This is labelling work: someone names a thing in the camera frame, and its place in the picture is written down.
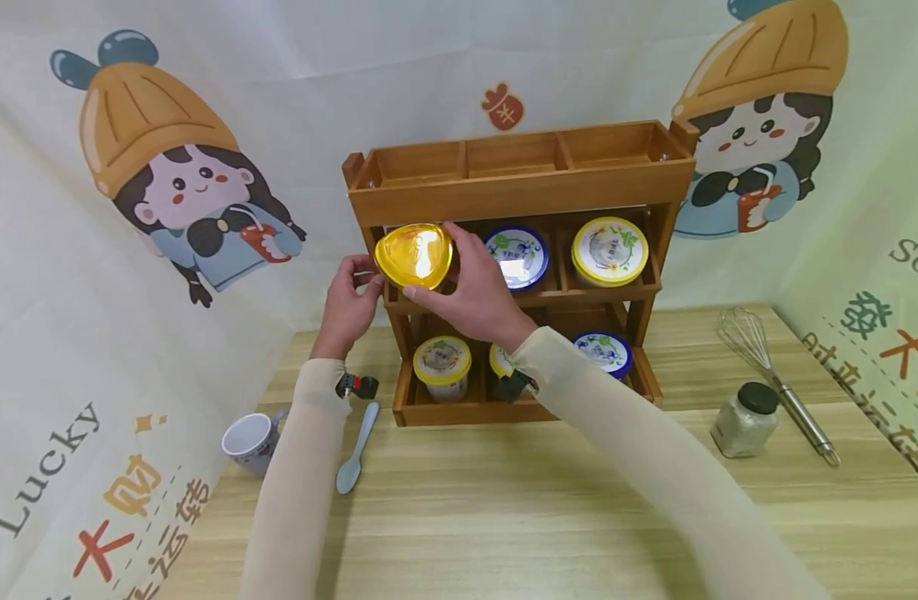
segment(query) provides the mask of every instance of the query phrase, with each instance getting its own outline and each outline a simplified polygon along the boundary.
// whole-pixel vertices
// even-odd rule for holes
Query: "wire whisk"
[[[825,461],[832,467],[842,465],[839,454],[825,432],[821,430],[819,423],[815,421],[792,387],[785,385],[779,374],[775,372],[772,356],[769,355],[769,340],[765,335],[765,328],[762,327],[761,318],[751,310],[733,306],[719,315],[715,332],[725,346],[741,356],[770,384],[775,386],[785,410],[789,416],[792,416],[795,424],[799,426],[809,443],[812,443],[812,447]]]

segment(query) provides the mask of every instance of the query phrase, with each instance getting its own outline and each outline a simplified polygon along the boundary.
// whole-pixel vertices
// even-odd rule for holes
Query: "orange knit hat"
[[[238,152],[235,135],[185,83],[140,62],[101,68],[78,122],[96,188],[115,198],[157,154],[186,144]]]
[[[689,120],[780,93],[831,96],[849,33],[833,0],[788,0],[726,33],[699,63],[673,118]]]

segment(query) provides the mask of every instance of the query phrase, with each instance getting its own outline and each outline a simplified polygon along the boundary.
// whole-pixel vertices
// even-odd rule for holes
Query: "person's right hand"
[[[419,285],[407,285],[403,293],[452,323],[466,337],[497,345],[511,354],[538,327],[515,303],[501,267],[479,236],[453,222],[444,223],[459,251],[459,282],[448,296]]]

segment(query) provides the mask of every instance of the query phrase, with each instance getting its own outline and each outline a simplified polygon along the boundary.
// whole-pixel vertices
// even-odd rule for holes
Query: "cartoon girl's face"
[[[233,169],[195,146],[185,146],[189,162],[172,162],[158,154],[148,164],[153,182],[145,188],[135,216],[145,225],[156,222],[169,229],[185,229],[214,211],[245,203],[248,185],[255,176],[248,169]]]
[[[732,110],[728,120],[699,138],[696,171],[733,171],[762,163],[777,163],[792,154],[800,138],[819,127],[818,117],[806,118],[785,105],[777,94],[767,112],[756,112],[755,102]]]

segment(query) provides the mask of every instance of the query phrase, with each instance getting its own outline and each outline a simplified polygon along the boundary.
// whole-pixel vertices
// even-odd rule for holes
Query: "wooden shelf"
[[[598,304],[579,309],[534,308],[527,312],[540,326],[552,327],[569,340],[591,330],[605,330],[625,336],[622,326],[624,309],[621,304],[618,309],[610,304]],[[453,335],[463,338],[469,344],[472,352],[469,393],[457,403],[435,402],[425,384],[414,376],[412,361],[403,360],[393,403],[397,424],[460,425],[555,420],[555,416],[528,394],[511,404],[496,397],[494,390],[498,378],[489,366],[489,345],[465,338],[435,315],[416,317],[413,324],[416,340],[420,343],[438,335]],[[659,384],[655,381],[644,352],[634,353],[633,371],[623,383],[640,392],[650,402],[661,402]]]
[[[355,162],[360,227],[679,203],[695,171],[659,121],[377,147]]]
[[[483,220],[461,222],[460,225],[485,240],[500,226],[523,225],[533,228],[549,246],[549,267],[545,277],[529,290],[516,292],[515,301],[522,308],[547,306],[573,306],[576,304],[601,304],[615,301],[628,302],[652,298],[662,289],[657,261],[649,256],[645,270],[633,282],[615,288],[600,288],[589,285],[579,277],[572,261],[572,240],[579,228],[586,222],[600,216],[618,216],[628,219],[648,232],[655,229],[647,207],[616,208],[610,210],[577,211],[567,215],[533,215],[515,220]],[[385,283],[385,310],[402,315],[416,315],[427,312],[418,304],[409,301],[391,283]]]
[[[693,172],[699,132],[687,122],[615,122],[553,132],[498,134],[465,140],[377,147],[349,154],[343,164],[365,246],[375,247],[390,229],[408,223],[455,221],[485,239],[500,226],[533,228],[549,248],[549,267],[534,288],[515,301],[539,324],[568,339],[589,330],[610,331],[633,347],[633,370],[625,378],[642,397],[659,404],[659,382],[642,342],[669,241]],[[635,223],[649,243],[645,270],[616,288],[590,286],[572,263],[574,235],[599,216]],[[451,293],[447,282],[442,293]],[[415,377],[415,348],[434,335],[458,335],[401,291],[385,285],[402,367],[394,394],[399,425],[455,425],[549,421],[533,398],[514,403],[493,390],[488,346],[469,341],[472,371],[461,402],[435,402]]]

